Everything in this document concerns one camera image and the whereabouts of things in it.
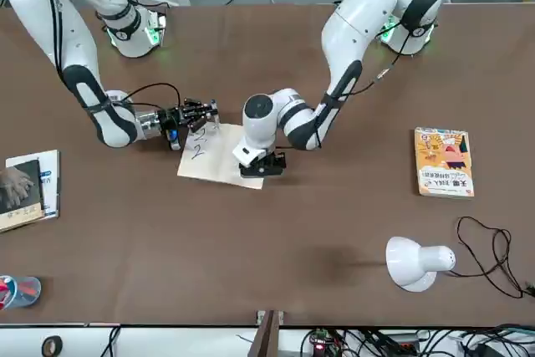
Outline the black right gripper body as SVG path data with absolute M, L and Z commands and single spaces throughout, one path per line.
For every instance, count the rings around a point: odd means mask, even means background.
M 166 132 L 178 132 L 182 126 L 182 107 L 175 105 L 170 108 L 158 110 L 158 119 L 160 123 L 160 131 L 162 134 Z

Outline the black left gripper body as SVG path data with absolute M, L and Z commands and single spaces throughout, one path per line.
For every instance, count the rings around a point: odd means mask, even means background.
M 257 157 L 251 164 L 256 170 L 284 170 L 287 167 L 284 152 L 271 152 L 264 157 Z

